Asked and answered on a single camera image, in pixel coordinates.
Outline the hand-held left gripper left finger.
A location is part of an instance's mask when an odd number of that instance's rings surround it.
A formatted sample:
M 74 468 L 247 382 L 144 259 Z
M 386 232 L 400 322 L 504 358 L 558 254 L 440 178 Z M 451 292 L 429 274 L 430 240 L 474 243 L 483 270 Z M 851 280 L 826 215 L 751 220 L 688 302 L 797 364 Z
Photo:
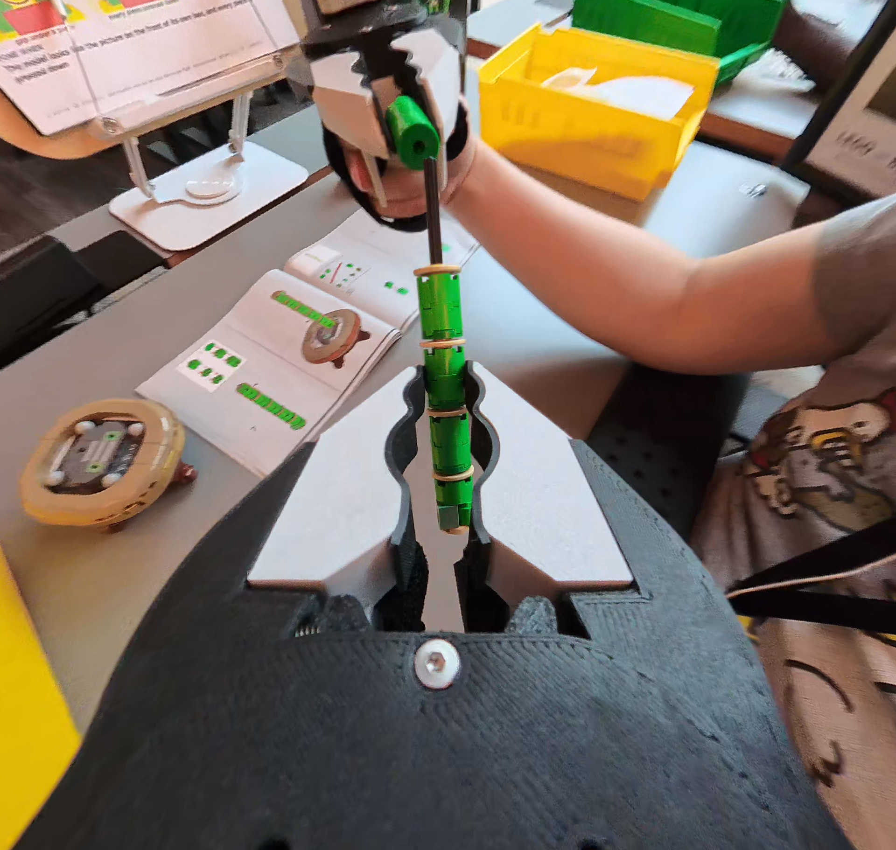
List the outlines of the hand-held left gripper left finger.
M 420 367 L 323 432 L 247 575 L 256 588 L 351 596 L 371 613 L 408 578 L 418 541 L 404 472 L 418 454 Z

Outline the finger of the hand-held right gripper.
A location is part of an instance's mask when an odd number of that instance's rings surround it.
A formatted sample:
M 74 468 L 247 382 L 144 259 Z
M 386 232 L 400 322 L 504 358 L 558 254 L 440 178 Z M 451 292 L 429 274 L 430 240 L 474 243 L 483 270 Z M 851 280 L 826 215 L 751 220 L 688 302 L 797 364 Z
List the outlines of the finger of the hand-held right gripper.
M 379 208 L 387 205 L 378 162 L 396 142 L 386 109 L 397 96 L 394 56 L 386 51 L 338 51 L 310 59 L 312 98 L 323 125 L 360 152 Z
M 411 96 L 423 108 L 441 136 L 437 160 L 445 160 L 443 149 L 454 131 L 461 95 L 458 52 L 434 28 L 399 35 L 391 41 L 391 51 L 398 96 Z

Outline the green cylinder piece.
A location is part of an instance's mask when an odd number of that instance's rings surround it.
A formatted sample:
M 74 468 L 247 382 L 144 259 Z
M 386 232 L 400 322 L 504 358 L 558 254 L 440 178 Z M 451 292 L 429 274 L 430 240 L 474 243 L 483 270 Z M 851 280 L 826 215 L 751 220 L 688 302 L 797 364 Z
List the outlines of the green cylinder piece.
M 421 172 L 429 160 L 437 160 L 441 136 L 414 98 L 397 96 L 385 118 L 395 153 L 406 168 Z

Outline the black axle rod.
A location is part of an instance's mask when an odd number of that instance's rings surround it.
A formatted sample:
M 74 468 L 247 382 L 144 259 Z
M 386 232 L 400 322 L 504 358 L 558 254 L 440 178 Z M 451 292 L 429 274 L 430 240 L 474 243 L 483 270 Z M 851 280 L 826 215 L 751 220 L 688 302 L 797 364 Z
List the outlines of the black axle rod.
M 427 207 L 427 238 L 429 262 L 432 266 L 441 265 L 442 229 L 440 213 L 440 187 L 438 163 L 435 158 L 428 158 L 424 163 L 424 192 Z

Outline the person's right forearm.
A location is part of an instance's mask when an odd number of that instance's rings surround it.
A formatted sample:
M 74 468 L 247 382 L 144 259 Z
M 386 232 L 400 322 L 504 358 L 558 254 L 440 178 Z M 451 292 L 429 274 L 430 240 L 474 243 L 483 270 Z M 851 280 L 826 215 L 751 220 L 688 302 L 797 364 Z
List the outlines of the person's right forearm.
M 827 363 L 849 348 L 815 294 L 821 225 L 694 260 L 549 189 L 476 137 L 472 149 L 450 211 L 554 314 L 634 363 L 735 374 Z

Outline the person's right hand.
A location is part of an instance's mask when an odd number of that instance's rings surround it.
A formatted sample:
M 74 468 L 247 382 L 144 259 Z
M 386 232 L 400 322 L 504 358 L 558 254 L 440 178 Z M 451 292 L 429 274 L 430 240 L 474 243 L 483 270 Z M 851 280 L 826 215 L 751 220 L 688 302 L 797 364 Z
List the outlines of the person's right hand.
M 425 179 L 422 172 L 406 168 L 398 159 L 387 161 L 377 174 L 384 201 L 375 195 L 374 174 L 362 152 L 337 135 L 330 135 L 328 157 L 335 173 L 348 185 L 358 203 L 380 220 L 395 221 L 424 217 L 427 214 Z M 447 181 L 440 202 L 447 205 L 460 190 L 475 161 L 478 139 L 469 124 L 469 104 L 465 96 L 458 103 L 454 131 L 445 144 Z

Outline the white document stand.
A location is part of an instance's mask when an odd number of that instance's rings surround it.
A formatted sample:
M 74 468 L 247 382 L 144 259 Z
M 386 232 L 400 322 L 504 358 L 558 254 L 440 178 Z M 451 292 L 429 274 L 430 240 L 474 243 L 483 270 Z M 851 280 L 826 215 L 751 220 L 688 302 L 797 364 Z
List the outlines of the white document stand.
M 293 45 L 171 91 L 98 111 L 91 133 L 122 147 L 135 186 L 108 205 L 111 215 L 163 252 L 190 251 L 305 184 L 306 168 L 248 139 L 252 92 L 283 79 L 298 54 Z M 140 136 L 194 115 L 201 105 L 226 101 L 233 110 L 225 143 L 148 177 Z

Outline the printed instruction sheet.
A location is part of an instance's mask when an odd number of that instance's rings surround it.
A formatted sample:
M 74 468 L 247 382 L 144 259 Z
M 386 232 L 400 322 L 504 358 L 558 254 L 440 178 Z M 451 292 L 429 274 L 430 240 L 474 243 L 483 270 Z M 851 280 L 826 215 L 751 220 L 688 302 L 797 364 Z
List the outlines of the printed instruction sheet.
M 2 92 L 50 136 L 298 39 L 283 0 L 1 0 Z

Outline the green plastic bin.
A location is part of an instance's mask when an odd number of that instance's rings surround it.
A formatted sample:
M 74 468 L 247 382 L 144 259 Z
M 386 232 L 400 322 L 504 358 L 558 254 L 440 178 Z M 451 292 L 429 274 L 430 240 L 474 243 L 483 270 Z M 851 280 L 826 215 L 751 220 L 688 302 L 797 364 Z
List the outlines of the green plastic bin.
M 716 58 L 732 83 L 770 48 L 788 0 L 574 0 L 572 26 Z

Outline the round tan toy model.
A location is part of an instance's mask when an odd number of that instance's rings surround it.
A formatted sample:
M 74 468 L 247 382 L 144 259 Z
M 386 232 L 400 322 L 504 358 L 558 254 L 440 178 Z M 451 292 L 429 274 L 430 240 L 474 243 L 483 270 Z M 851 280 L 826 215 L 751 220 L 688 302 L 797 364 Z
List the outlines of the round tan toy model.
M 197 470 L 183 459 L 185 427 L 165 406 L 105 398 L 56 420 L 19 481 L 25 513 L 40 523 L 117 531 Z

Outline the tan curved board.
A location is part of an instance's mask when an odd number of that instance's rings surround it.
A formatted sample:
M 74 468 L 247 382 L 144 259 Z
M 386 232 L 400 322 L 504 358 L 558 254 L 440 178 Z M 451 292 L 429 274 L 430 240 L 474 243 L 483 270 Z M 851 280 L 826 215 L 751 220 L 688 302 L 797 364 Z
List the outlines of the tan curved board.
M 88 127 L 43 135 L 1 91 L 1 139 L 19 150 L 48 160 L 80 160 L 108 148 Z

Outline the person's grey printed t-shirt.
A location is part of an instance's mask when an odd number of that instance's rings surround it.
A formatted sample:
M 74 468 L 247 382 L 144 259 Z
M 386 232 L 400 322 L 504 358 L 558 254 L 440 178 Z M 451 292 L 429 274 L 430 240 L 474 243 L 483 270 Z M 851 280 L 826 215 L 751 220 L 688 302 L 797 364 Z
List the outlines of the person's grey printed t-shirt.
M 725 589 L 894 520 L 894 196 L 838 215 L 814 280 L 842 355 L 723 458 L 691 545 Z M 894 848 L 894 634 L 753 618 L 791 739 L 856 848 Z

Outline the white keyboard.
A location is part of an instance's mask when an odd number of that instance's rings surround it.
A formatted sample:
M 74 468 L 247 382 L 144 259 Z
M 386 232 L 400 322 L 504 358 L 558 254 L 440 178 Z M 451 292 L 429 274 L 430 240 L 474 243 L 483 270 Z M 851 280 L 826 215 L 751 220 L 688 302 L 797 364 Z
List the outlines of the white keyboard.
M 815 82 L 778 49 L 766 50 L 748 72 L 752 81 L 764 86 L 785 88 L 794 93 L 809 93 L 815 88 Z

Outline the yellow box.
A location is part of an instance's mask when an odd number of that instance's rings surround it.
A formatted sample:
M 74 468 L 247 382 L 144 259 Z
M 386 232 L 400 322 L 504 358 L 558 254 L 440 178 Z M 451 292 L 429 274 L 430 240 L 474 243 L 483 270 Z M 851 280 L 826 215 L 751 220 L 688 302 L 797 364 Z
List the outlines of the yellow box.
M 16 580 L 1 556 L 1 847 L 14 847 L 81 744 Z

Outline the black framed marker sign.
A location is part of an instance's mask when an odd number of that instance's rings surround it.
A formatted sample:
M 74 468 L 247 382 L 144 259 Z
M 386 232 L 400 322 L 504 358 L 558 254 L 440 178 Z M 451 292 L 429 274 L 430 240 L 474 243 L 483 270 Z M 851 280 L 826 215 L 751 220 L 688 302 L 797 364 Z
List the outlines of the black framed marker sign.
M 895 192 L 894 5 L 887 1 L 780 164 L 840 202 Z

